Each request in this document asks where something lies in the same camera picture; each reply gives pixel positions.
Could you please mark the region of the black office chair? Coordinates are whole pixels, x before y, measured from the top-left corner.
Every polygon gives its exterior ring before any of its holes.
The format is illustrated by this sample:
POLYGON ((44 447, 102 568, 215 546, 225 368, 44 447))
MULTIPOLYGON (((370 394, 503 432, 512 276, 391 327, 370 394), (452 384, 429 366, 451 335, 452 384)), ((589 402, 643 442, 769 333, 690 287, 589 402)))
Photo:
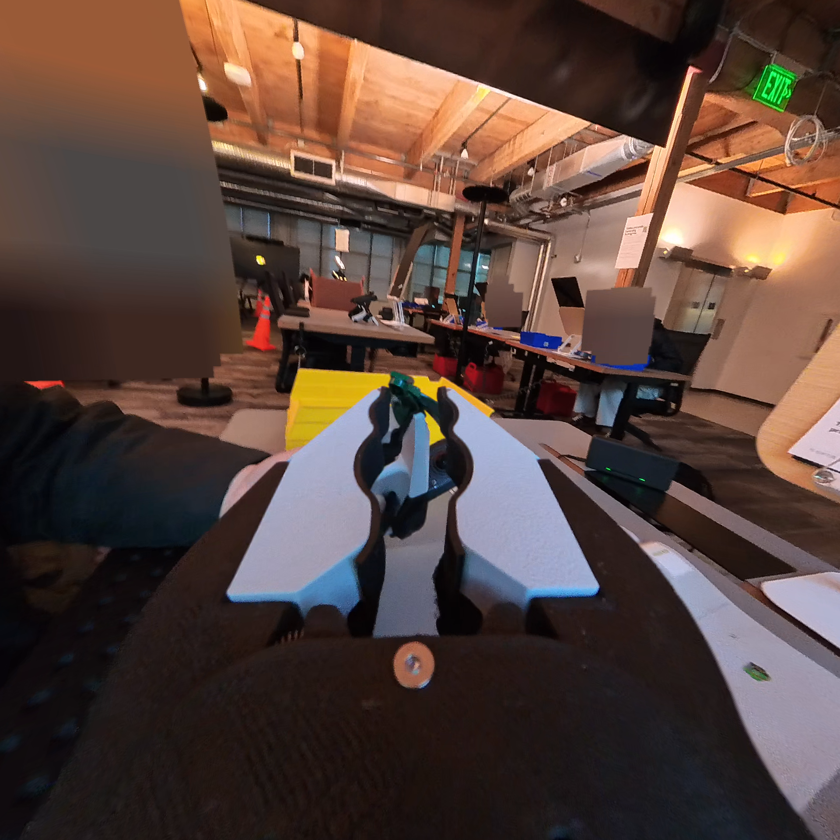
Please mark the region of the black office chair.
POLYGON ((709 339, 708 333, 671 330, 656 322, 647 369, 663 376, 656 380, 637 380, 637 384, 631 387, 631 395, 623 400, 628 405, 624 431, 645 447, 662 451, 650 434, 635 425, 632 419, 646 416, 673 418, 679 414, 686 388, 709 339))

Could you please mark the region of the black box with green light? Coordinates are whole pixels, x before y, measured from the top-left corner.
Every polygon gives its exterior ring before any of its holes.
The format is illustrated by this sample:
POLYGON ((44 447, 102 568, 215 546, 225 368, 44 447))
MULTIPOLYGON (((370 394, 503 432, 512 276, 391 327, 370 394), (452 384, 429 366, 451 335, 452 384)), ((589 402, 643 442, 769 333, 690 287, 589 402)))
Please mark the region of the black box with green light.
POLYGON ((592 437, 584 458, 584 466, 599 475, 659 491, 667 491, 671 486, 679 464, 677 459, 625 445, 610 437, 592 437))

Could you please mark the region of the stack of yellow bins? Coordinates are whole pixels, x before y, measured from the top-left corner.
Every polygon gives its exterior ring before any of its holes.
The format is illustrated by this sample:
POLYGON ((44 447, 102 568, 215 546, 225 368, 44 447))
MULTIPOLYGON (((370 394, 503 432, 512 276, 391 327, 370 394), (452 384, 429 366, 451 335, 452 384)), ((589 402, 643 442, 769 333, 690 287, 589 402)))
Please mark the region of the stack of yellow bins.
MULTIPOLYGON (((413 383, 425 396, 437 400, 439 386, 454 387, 486 416, 494 413, 491 406, 469 394, 464 389, 444 379, 430 380, 427 376, 401 374, 413 380, 413 383)), ((299 448, 334 422, 362 397, 372 391, 389 385, 390 373, 360 373, 349 371, 322 371, 304 369, 296 375, 290 392, 290 404, 287 411, 285 449, 299 448)), ((430 445, 444 439, 439 426, 427 416, 430 445)))

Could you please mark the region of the white air vent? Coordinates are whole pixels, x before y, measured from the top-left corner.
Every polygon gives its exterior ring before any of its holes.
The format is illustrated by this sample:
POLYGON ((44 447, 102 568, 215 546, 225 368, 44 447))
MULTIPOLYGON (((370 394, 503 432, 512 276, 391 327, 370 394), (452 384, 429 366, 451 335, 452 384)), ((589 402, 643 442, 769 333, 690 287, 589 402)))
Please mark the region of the white air vent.
POLYGON ((301 181, 333 186, 336 162, 301 150, 290 150, 290 174, 301 181))

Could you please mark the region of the white stand base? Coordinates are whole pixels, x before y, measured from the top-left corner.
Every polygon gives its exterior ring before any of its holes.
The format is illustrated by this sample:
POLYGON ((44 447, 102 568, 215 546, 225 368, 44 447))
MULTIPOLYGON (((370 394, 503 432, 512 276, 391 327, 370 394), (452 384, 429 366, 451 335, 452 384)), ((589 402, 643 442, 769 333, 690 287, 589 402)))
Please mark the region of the white stand base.
POLYGON ((763 581, 760 589, 789 617, 839 649, 838 571, 763 581))

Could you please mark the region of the wooden post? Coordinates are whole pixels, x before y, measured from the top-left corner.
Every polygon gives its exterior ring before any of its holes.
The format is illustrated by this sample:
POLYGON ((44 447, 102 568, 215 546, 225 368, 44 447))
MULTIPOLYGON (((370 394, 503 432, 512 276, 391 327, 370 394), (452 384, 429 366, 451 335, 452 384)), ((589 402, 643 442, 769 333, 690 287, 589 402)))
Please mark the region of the wooden post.
POLYGON ((636 215, 650 215, 647 237, 636 268, 621 268, 616 287, 643 287, 658 238, 673 195, 681 164, 686 156, 691 131, 700 112, 707 79, 702 71, 689 66, 679 94, 674 118, 664 147, 656 146, 651 155, 636 215))

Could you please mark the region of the grey background table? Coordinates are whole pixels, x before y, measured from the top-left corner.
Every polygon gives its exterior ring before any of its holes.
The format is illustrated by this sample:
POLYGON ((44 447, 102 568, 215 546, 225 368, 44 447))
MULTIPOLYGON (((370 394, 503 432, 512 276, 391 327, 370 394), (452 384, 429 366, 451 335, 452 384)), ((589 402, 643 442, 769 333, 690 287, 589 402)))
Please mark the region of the grey background table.
POLYGON ((324 308, 311 308, 307 317, 287 311, 277 327, 281 356, 275 386, 280 393, 289 393, 306 369, 363 372, 377 350, 434 345, 431 335, 412 327, 354 322, 345 311, 324 308))

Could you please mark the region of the open instruction booklet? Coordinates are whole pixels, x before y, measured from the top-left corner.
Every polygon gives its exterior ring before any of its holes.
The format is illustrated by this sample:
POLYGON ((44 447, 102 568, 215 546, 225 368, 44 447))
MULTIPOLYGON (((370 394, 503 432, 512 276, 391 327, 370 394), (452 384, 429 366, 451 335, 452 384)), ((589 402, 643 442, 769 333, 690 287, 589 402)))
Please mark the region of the open instruction booklet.
POLYGON ((639 547, 709 644, 773 781, 816 837, 838 838, 838 677, 740 610, 678 552, 655 541, 639 547), (772 679, 751 679, 742 670, 749 662, 772 679))

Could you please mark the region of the green toy leaf piece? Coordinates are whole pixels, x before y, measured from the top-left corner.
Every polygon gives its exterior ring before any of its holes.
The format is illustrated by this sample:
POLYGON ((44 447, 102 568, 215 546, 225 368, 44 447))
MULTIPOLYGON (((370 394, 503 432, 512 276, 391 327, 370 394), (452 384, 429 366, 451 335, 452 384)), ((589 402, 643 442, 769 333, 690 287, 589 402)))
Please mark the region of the green toy leaf piece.
POLYGON ((406 428, 415 415, 427 413, 426 396, 419 390, 411 375, 392 371, 388 390, 391 394, 391 408, 397 427, 406 428))

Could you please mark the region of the long wooden table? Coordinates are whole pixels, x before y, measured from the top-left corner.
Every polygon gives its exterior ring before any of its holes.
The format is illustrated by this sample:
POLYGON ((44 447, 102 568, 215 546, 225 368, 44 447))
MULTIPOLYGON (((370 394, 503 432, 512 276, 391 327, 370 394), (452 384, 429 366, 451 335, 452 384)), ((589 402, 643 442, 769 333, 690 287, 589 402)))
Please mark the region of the long wooden table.
POLYGON ((597 364, 577 353, 563 353, 558 350, 532 347, 499 330, 470 327, 468 333, 486 344, 496 343, 513 351, 523 361, 514 407, 509 411, 496 409, 496 414, 504 418, 541 418, 537 412, 537 401, 543 377, 547 371, 560 373, 561 368, 565 368, 580 369, 602 376, 612 375, 626 382, 626 390, 616 414, 611 437, 622 441, 625 435, 630 433, 645 442, 646 446, 657 448, 657 445, 632 423, 632 419, 644 414, 674 417, 681 408, 685 389, 692 379, 689 372, 659 371, 651 368, 636 371, 597 364), (639 383, 659 385, 664 394, 655 401, 638 400, 639 383))

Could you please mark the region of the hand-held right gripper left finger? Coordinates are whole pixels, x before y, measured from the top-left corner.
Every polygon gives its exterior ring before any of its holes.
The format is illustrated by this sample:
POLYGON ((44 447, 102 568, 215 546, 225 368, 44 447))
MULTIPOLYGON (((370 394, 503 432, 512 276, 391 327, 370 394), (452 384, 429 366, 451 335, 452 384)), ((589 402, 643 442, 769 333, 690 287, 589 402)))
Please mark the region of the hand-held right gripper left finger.
POLYGON ((373 390, 305 444, 286 470, 227 588, 231 602, 333 606, 371 636, 385 576, 382 510, 389 391, 373 390))

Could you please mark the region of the paper sign on post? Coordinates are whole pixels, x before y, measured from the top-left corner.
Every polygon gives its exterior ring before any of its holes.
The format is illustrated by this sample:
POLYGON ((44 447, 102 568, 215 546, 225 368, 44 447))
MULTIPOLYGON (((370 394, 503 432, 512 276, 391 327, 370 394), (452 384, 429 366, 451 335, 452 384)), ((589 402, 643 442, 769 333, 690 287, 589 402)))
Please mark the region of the paper sign on post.
POLYGON ((623 236, 616 255, 616 270, 635 270, 644 252, 654 214, 630 216, 626 219, 623 236))

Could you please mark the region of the person's left forearm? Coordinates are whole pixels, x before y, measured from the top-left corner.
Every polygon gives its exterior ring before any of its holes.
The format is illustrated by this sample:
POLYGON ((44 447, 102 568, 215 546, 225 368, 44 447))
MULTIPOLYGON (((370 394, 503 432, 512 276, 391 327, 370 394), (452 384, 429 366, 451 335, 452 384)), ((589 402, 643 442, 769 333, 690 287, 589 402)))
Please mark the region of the person's left forearm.
POLYGON ((1 531, 9 544, 111 549, 198 541, 267 453, 163 427, 63 388, 1 387, 1 531))

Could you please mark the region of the person's left hand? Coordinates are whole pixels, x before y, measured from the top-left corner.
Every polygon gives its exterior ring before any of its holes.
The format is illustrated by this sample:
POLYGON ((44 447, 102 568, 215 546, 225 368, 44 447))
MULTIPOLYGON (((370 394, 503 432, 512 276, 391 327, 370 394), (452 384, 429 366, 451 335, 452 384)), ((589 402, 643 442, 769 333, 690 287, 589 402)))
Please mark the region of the person's left hand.
POLYGON ((218 517, 223 517, 224 514, 246 493, 248 493, 251 488, 254 487, 266 474, 268 474, 275 466, 287 463, 296 452, 296 449, 284 450, 271 455, 256 464, 248 465, 242 468, 231 480, 227 488, 218 517))

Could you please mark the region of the orange traffic cone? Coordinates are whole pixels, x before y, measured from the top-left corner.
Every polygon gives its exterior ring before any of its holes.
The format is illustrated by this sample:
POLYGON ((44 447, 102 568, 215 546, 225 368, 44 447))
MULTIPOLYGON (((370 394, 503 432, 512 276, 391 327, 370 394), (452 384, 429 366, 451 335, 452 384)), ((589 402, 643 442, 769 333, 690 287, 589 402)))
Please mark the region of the orange traffic cone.
POLYGON ((277 349, 277 347, 271 342, 270 338, 271 315, 272 309, 270 298, 267 294, 263 293, 262 297, 258 300, 256 310, 257 321, 253 336, 245 341, 245 346, 260 352, 268 352, 277 349))

